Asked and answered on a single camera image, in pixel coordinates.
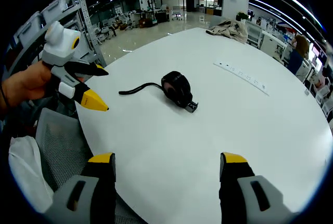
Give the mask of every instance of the white round table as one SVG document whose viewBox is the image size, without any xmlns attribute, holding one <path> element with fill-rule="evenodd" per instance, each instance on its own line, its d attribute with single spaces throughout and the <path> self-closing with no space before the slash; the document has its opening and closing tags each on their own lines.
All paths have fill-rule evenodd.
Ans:
<svg viewBox="0 0 333 224">
<path fill-rule="evenodd" d="M 264 83 L 269 96 L 216 61 Z M 244 156 L 295 212 L 310 200 L 330 159 L 332 134 L 305 87 L 285 67 L 252 46 L 195 28 L 143 46 L 106 67 L 87 85 L 108 112 L 77 105 L 94 155 L 116 154 L 116 189 L 148 223 L 221 223 L 220 153 Z M 194 113 L 153 86 L 179 71 L 191 85 Z"/>
</svg>

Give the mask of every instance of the floor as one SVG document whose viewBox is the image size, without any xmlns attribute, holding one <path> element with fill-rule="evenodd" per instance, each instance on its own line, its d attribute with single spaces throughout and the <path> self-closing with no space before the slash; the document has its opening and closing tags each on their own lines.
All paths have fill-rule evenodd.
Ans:
<svg viewBox="0 0 333 224">
<path fill-rule="evenodd" d="M 105 40 L 100 45 L 100 49 L 106 64 L 110 64 L 127 54 L 126 51 L 133 51 L 168 34 L 191 28 L 207 29 L 213 20 L 216 21 L 216 16 L 201 12 L 185 12 L 184 20 L 170 20 L 169 22 L 159 23 L 151 28 L 133 28 L 126 31 L 116 29 L 117 36 Z"/>
</svg>

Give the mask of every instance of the computer monitor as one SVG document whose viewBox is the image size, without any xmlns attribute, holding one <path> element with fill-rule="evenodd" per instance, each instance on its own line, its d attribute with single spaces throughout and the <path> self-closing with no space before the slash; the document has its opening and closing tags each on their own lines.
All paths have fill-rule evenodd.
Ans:
<svg viewBox="0 0 333 224">
<path fill-rule="evenodd" d="M 317 49 L 315 45 L 313 45 L 312 51 L 314 52 L 314 54 L 316 54 L 317 57 L 319 57 L 319 49 Z"/>
</svg>

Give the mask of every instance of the chair backrest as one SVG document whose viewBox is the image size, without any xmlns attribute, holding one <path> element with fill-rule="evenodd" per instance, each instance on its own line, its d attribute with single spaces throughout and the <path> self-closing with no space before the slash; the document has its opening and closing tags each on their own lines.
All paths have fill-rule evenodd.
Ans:
<svg viewBox="0 0 333 224">
<path fill-rule="evenodd" d="M 322 103 L 324 97 L 329 93 L 329 87 L 325 85 L 322 89 L 320 89 L 316 94 L 316 101 L 318 103 Z"/>
<path fill-rule="evenodd" d="M 93 156 L 79 120 L 47 108 L 42 110 L 38 122 L 36 142 L 44 178 L 54 191 L 73 175 L 80 175 Z"/>
<path fill-rule="evenodd" d="M 333 98 L 328 99 L 322 107 L 322 110 L 324 112 L 325 117 L 328 116 L 328 114 L 333 110 Z"/>
</svg>

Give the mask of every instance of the tape measure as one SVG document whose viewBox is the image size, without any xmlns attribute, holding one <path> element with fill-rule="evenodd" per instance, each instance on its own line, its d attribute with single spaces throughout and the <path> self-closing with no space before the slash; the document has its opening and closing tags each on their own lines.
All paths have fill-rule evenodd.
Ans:
<svg viewBox="0 0 333 224">
<path fill-rule="evenodd" d="M 188 80 L 180 72 L 170 72 L 161 80 L 162 86 L 156 83 L 146 83 L 128 91 L 120 91 L 119 95 L 130 95 L 137 93 L 143 88 L 153 85 L 160 88 L 167 98 L 172 100 L 177 106 L 193 113 L 198 108 L 198 103 L 192 101 L 191 87 Z"/>
</svg>

